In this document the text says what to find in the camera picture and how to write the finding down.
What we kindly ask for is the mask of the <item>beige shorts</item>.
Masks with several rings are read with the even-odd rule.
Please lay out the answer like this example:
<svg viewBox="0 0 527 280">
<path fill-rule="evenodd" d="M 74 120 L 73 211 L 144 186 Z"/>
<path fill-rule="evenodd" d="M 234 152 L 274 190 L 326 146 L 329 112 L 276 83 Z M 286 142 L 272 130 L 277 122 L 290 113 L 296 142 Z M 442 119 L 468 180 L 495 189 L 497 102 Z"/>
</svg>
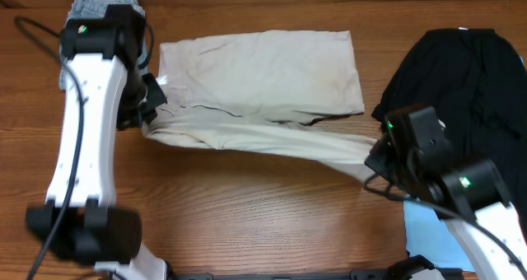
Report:
<svg viewBox="0 0 527 280">
<path fill-rule="evenodd" d="M 318 130 L 365 109 L 349 31 L 268 30 L 164 43 L 167 101 L 142 128 L 173 147 L 290 156 L 357 180 L 372 175 L 372 138 Z"/>
</svg>

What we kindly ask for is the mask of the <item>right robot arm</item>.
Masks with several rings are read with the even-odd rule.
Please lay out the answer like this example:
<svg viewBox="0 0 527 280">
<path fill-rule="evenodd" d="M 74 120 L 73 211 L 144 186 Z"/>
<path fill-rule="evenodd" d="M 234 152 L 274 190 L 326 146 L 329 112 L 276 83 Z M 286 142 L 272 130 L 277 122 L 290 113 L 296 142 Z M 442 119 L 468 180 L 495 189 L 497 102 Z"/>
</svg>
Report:
<svg viewBox="0 0 527 280">
<path fill-rule="evenodd" d="M 431 106 L 385 116 L 386 133 L 365 160 L 385 189 L 363 187 L 396 202 L 431 208 L 481 279 L 524 279 L 526 242 L 501 174 L 484 156 L 463 156 Z"/>
</svg>

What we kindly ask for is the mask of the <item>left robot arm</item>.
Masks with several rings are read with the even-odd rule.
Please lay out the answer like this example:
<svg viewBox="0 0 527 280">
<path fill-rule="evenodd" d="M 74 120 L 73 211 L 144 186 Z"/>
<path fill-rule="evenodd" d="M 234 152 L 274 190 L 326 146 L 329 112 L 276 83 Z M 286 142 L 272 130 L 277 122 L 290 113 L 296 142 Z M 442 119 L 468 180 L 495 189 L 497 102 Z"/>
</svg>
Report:
<svg viewBox="0 0 527 280">
<path fill-rule="evenodd" d="M 142 243 L 137 212 L 116 206 L 115 134 L 156 117 L 166 96 L 138 62 L 152 28 L 129 4 L 101 18 L 73 18 L 59 33 L 54 59 L 66 73 L 65 110 L 54 176 L 26 225 L 42 252 L 91 266 L 113 279 L 168 280 L 170 264 Z"/>
</svg>

